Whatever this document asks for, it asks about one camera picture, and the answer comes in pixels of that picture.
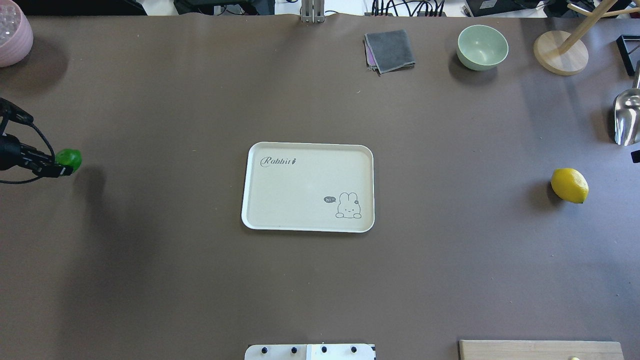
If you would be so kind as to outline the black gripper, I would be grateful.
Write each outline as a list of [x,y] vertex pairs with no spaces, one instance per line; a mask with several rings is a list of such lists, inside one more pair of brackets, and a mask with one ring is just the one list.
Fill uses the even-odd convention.
[[59,178],[74,173],[71,165],[60,164],[54,157],[25,145],[11,134],[3,134],[0,139],[0,170],[22,167],[41,178]]

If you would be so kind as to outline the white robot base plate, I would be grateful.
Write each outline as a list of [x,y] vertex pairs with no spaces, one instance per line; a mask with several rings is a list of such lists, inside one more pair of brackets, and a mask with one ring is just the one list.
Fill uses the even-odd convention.
[[308,344],[254,344],[247,347],[245,360],[375,360],[373,344],[308,343]]

